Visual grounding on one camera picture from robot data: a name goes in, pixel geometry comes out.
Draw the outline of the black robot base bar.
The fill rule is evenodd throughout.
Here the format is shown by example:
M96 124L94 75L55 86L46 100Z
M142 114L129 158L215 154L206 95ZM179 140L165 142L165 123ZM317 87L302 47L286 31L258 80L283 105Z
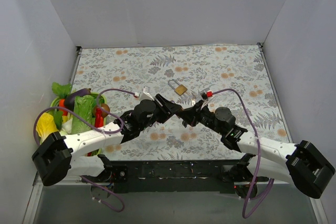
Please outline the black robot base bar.
M231 194L235 191L235 183L248 183L252 177L245 162L224 159L109 161L98 175L85 175L84 179L112 184L116 194L203 191Z

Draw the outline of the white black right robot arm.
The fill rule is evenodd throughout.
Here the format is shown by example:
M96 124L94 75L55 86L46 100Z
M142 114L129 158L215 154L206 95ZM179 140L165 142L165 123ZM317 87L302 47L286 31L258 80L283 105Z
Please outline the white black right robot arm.
M335 174L335 168L312 143L257 138L236 124L229 108L219 107L211 112L200 101L193 107L180 109L176 115L184 126L200 123L220 134L228 149L243 153L241 160L224 172L228 181L248 181L259 173L261 177L293 184L303 194L319 199Z

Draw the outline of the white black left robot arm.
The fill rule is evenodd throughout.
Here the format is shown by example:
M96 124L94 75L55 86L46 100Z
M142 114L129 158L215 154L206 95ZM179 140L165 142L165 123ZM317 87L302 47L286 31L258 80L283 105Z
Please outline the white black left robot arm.
M160 94L153 99L141 99L134 109L103 127L65 136L59 132L50 133L32 155L33 163L45 186L54 185L69 174L106 182L111 178L111 168L102 158L88 157L87 153L130 141L147 127L165 123L181 110L179 104Z

